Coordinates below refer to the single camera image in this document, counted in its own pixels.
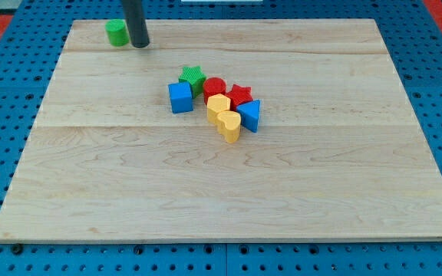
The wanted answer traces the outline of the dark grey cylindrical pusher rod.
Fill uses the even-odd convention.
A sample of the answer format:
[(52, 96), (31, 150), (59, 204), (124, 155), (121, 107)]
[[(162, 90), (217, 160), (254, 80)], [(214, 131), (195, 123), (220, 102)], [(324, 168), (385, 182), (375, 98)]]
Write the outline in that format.
[(130, 35), (130, 42), (135, 48), (145, 48), (150, 44), (146, 17), (141, 0), (121, 0), (124, 18)]

